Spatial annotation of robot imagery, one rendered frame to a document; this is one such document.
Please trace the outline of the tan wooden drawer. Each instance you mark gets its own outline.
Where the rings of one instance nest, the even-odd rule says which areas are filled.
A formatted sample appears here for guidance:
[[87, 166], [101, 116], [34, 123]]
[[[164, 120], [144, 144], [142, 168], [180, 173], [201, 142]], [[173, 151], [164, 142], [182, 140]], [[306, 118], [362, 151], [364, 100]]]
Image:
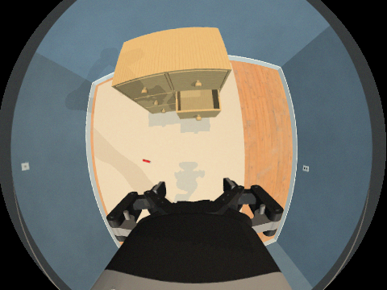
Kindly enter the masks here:
[[175, 104], [162, 105], [162, 106], [151, 106], [151, 107], [146, 107], [146, 109], [148, 109], [152, 113], [160, 113], [160, 112], [162, 112], [164, 114], [167, 111], [175, 111], [176, 110], [176, 103]]
[[221, 111], [219, 89], [176, 92], [176, 112], [180, 119], [201, 121], [202, 118], [216, 118]]
[[140, 105], [142, 105], [143, 107], [176, 103], [176, 98], [174, 97], [173, 92], [161, 93], [161, 94], [156, 94], [156, 95], [151, 95], [146, 97], [139, 97], [134, 100], [138, 102]]
[[175, 91], [187, 89], [220, 89], [226, 70], [190, 70], [169, 72]]
[[117, 85], [116, 88], [120, 89], [131, 98], [172, 91], [164, 73], [129, 81]]

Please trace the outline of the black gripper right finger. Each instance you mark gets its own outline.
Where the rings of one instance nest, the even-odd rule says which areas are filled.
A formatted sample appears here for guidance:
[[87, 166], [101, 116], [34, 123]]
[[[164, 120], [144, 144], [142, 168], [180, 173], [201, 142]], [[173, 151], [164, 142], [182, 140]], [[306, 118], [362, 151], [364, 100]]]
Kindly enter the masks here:
[[248, 205], [254, 215], [254, 231], [268, 237], [276, 233], [284, 209], [261, 186], [255, 184], [245, 189], [227, 177], [223, 178], [223, 191], [216, 200], [203, 206], [203, 213], [223, 215], [228, 208], [240, 211], [243, 205]]

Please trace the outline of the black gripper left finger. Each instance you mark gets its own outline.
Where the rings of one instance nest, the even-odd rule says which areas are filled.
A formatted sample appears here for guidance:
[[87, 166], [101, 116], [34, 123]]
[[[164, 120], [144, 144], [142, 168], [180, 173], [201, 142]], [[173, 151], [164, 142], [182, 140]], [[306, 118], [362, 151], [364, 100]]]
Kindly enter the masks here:
[[160, 181], [142, 195], [138, 195], [137, 192], [128, 193], [106, 216], [117, 240], [124, 242], [129, 233], [136, 227], [142, 209], [147, 209], [150, 214], [156, 211], [159, 211], [161, 215], [182, 213], [181, 207], [170, 202], [165, 196], [164, 181]]

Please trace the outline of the brown chest of drawers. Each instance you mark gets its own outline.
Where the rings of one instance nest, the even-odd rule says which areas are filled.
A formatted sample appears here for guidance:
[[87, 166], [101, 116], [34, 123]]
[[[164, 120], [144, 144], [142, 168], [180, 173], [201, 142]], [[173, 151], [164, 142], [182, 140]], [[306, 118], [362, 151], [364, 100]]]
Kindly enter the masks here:
[[219, 93], [221, 92], [232, 69], [218, 28], [177, 28], [142, 35], [124, 42], [111, 87], [140, 105], [135, 98], [129, 97], [116, 86], [164, 73], [176, 98], [175, 93], [179, 91], [202, 90], [174, 90], [168, 73], [190, 70], [226, 70], [227, 75], [219, 89]]

